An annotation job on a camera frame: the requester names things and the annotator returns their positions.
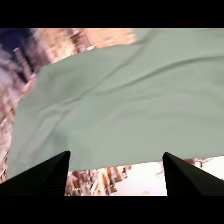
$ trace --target black object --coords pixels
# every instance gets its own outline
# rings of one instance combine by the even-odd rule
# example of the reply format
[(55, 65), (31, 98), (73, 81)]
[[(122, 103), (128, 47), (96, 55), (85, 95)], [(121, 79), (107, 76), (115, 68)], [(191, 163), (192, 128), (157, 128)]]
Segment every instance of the black object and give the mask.
[(70, 151), (0, 184), (0, 196), (64, 196)]
[(163, 166), (168, 196), (224, 196), (224, 181), (166, 152)]

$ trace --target tarp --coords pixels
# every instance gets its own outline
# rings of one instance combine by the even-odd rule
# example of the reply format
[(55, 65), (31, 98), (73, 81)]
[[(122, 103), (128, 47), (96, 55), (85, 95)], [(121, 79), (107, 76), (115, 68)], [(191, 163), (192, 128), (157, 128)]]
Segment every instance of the tarp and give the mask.
[(43, 68), (17, 110), (8, 177), (65, 150), (70, 170), (224, 155), (224, 29), (137, 34)]

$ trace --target sage green sheet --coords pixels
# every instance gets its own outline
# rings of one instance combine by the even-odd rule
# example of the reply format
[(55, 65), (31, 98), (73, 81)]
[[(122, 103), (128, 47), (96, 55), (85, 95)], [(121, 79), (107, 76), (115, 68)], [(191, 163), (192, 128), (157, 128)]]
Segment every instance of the sage green sheet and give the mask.
[(19, 105), (8, 177), (71, 151), (70, 170), (224, 155), (224, 29), (136, 29), (41, 71)]

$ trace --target green fabric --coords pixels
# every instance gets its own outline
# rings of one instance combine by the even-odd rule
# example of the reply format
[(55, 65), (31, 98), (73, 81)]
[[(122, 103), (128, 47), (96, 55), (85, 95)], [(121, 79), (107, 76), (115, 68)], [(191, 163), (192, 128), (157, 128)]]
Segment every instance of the green fabric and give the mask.
[(42, 70), (17, 110), (9, 177), (65, 150), (70, 170), (224, 155), (224, 29), (137, 34)]

